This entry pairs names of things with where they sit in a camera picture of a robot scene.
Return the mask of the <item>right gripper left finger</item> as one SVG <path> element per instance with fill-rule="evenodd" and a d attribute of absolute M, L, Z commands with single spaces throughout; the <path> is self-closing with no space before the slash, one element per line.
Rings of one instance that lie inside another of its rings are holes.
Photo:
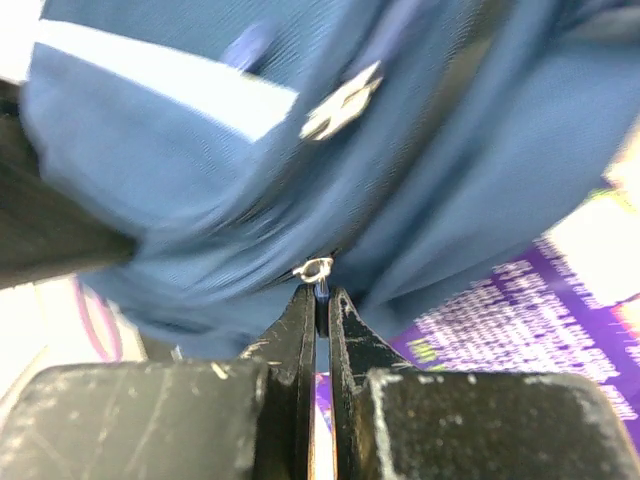
<path fill-rule="evenodd" d="M 315 297 L 239 357 L 52 367 L 1 432 L 5 479 L 310 479 Z"/>

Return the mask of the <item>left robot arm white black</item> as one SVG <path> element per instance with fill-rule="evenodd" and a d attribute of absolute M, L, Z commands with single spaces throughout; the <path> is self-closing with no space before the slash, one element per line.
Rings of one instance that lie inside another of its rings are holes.
<path fill-rule="evenodd" d="M 49 185 L 19 121 L 20 87 L 1 82 L 1 287 L 128 260 L 134 241 Z"/>

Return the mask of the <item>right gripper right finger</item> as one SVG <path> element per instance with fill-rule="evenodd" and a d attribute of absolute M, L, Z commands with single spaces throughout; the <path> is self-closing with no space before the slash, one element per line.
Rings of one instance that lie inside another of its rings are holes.
<path fill-rule="evenodd" d="M 635 479 L 639 457 L 599 387 L 556 373 L 427 372 L 337 289 L 328 305 L 340 479 Z"/>

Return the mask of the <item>navy blue student backpack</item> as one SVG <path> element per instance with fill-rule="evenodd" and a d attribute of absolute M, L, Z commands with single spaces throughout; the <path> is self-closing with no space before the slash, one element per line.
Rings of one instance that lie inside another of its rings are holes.
<path fill-rule="evenodd" d="M 521 253 L 639 111 L 635 1 L 49 1 L 21 119 L 137 244 L 81 279 L 236 355 L 332 257 L 380 334 Z"/>

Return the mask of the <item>purple paperback book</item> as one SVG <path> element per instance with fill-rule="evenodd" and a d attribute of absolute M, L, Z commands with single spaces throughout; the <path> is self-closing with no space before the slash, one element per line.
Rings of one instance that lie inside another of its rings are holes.
<path fill-rule="evenodd" d="M 427 371 L 556 373 L 595 383 L 639 457 L 639 204 L 609 186 L 458 295 L 415 319 L 390 345 Z M 332 387 L 316 381 L 323 416 L 317 470 L 335 478 Z"/>

